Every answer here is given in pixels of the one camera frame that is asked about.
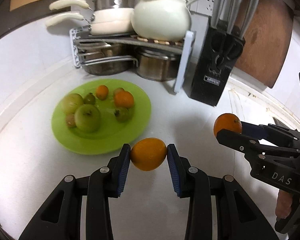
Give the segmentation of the person's right hand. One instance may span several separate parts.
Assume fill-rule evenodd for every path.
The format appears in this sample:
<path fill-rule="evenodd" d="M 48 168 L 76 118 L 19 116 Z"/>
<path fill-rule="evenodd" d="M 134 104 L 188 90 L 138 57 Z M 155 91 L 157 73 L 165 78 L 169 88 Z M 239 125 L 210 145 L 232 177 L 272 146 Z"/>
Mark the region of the person's right hand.
<path fill-rule="evenodd" d="M 290 215 L 292 210 L 293 195 L 280 190 L 277 196 L 275 215 L 278 218 L 285 219 Z"/>

